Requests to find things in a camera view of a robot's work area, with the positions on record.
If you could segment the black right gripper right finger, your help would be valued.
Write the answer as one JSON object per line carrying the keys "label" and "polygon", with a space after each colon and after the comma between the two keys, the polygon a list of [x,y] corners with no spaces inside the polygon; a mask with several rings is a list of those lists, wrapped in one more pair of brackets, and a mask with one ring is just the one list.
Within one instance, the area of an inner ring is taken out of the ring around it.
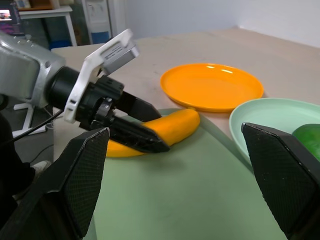
{"label": "black right gripper right finger", "polygon": [[241,126],[255,180],[289,240],[320,238],[320,162],[292,134],[254,123]]}

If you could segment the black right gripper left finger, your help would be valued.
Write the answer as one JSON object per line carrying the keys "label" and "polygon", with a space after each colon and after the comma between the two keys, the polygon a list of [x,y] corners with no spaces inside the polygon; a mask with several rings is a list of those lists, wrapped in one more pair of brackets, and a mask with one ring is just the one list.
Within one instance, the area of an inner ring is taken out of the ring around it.
{"label": "black right gripper left finger", "polygon": [[2,240],[81,240],[102,185],[110,131],[71,139],[60,157],[30,187],[0,231]]}

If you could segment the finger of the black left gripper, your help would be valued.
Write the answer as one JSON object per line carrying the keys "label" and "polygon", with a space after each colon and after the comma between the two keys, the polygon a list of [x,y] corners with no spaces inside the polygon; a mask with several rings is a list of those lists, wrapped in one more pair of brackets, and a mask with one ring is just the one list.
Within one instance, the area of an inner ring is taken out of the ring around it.
{"label": "finger of the black left gripper", "polygon": [[151,103],[125,91],[116,101],[116,108],[141,122],[149,122],[162,117]]}
{"label": "finger of the black left gripper", "polygon": [[163,153],[170,146],[150,128],[114,117],[110,126],[110,139],[142,153]]}

